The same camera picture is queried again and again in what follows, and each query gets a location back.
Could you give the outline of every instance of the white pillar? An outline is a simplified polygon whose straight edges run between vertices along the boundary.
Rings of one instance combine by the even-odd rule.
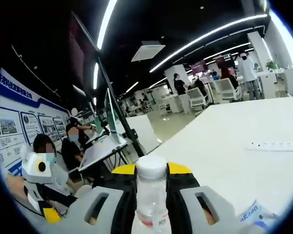
[[[268,69],[266,67],[266,63],[271,59],[261,36],[256,31],[256,32],[248,33],[248,37],[254,47],[254,51],[256,52],[258,56],[258,59],[260,62],[259,65],[261,66],[263,71],[267,71]]]
[[[171,68],[168,68],[165,71],[165,76],[167,77],[167,80],[169,82],[169,85],[171,86],[172,92],[174,94],[177,94],[177,91],[175,90],[174,86],[174,74],[177,73],[180,76],[180,79],[185,84],[190,84],[190,81],[188,79],[188,75],[186,73],[186,70],[182,64],[172,66]]]

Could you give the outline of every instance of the ceiling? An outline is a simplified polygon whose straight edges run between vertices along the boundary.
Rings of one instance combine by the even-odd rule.
[[[173,65],[174,61],[212,40],[249,27],[264,25],[267,28],[269,18],[235,25],[192,45],[155,72],[149,73],[149,70],[165,57],[200,35],[234,20],[263,13],[259,0],[253,0],[252,5],[247,7],[243,7],[241,1],[248,4],[252,2],[161,0],[159,4],[158,0],[118,0],[101,50],[102,60],[113,82],[115,94],[123,94],[137,81],[139,84],[128,95],[149,87],[164,77],[164,70]],[[70,59],[68,38],[71,11],[80,18],[96,41],[108,1],[73,0],[67,1],[66,4],[57,2],[53,1],[50,5],[45,2],[17,1],[8,8],[1,6],[2,24],[8,36],[7,56],[3,67],[24,85],[47,99],[65,108],[84,108],[86,99],[74,91],[72,84],[84,90],[92,86],[96,57],[93,51],[85,51],[85,48],[91,47],[89,43],[87,46],[80,45],[84,53],[88,54],[88,59],[84,63],[84,77],[79,79],[72,69]],[[258,31],[260,34],[264,32],[263,28]],[[131,62],[141,42],[145,40],[157,40],[166,46],[152,59]],[[208,45],[178,61],[177,64],[183,63],[188,67],[207,56],[246,42],[246,33],[240,33]],[[28,71],[17,58],[11,44],[37,77],[51,90],[56,90],[61,98]],[[95,95],[103,97],[105,91],[106,86],[99,75],[98,91]]]

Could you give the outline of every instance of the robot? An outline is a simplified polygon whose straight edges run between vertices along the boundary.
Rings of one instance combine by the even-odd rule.
[[[64,195],[52,185],[46,154],[24,150],[22,169],[29,202],[52,223],[48,233],[129,234],[136,210],[134,164],[116,168],[82,198]],[[69,207],[61,216],[49,200]],[[241,223],[233,206],[207,186],[200,186],[191,170],[167,164],[167,209],[172,234],[260,234],[258,226]],[[204,210],[216,223],[208,224]]]

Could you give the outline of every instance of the display board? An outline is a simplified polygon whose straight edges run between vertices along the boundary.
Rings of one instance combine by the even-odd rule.
[[[32,92],[0,70],[0,164],[14,175],[21,173],[20,147],[32,145],[43,133],[61,150],[69,112]]]

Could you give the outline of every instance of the white chair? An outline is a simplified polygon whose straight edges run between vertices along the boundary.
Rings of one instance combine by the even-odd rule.
[[[210,103],[208,95],[204,96],[199,88],[194,88],[186,91],[187,95],[190,98],[191,108],[198,106],[207,106]]]
[[[234,89],[229,78],[219,79],[214,81],[215,88],[220,94],[222,100],[238,101],[242,97],[241,87]]]
[[[166,104],[165,102],[162,100],[162,99],[157,99],[156,100],[156,103],[157,103],[157,107],[160,111],[160,114],[162,116],[166,115],[167,114],[167,110],[166,110]]]

